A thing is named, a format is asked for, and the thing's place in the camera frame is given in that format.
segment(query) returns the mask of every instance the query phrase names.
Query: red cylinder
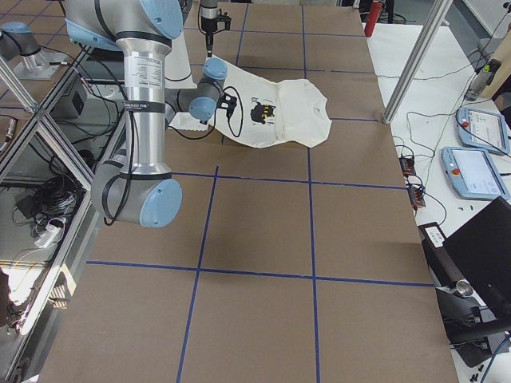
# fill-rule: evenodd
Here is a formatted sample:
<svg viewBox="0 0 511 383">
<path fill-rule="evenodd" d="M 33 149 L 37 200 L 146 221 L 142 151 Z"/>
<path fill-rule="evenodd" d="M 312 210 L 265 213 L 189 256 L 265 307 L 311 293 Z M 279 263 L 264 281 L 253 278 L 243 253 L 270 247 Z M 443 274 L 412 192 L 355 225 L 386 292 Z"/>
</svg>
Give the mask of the red cylinder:
<svg viewBox="0 0 511 383">
<path fill-rule="evenodd" d="M 374 26 L 380 17 L 380 13 L 382 12 L 383 3 L 379 0 L 374 0 L 370 5 L 369 16 L 366 19 L 366 28 L 364 29 L 364 33 L 367 38 L 370 38 L 373 35 Z"/>
</svg>

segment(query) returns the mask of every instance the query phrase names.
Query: white screen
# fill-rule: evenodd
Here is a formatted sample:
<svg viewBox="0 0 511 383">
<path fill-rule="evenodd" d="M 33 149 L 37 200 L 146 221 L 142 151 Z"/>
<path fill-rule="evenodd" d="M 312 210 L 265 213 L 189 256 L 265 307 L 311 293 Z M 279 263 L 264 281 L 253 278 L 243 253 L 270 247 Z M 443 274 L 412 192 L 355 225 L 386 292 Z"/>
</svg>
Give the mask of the white screen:
<svg viewBox="0 0 511 383">
<path fill-rule="evenodd" d="M 487 144 L 496 146 L 503 149 L 502 134 L 501 134 L 501 120 L 498 116 L 493 114 L 480 113 L 471 110 L 470 115 L 470 131 L 478 138 L 471 136 L 472 141 L 478 144 Z"/>
<path fill-rule="evenodd" d="M 491 167 L 482 152 L 476 150 L 453 150 L 461 176 L 469 192 L 500 195 L 501 190 Z"/>
</svg>

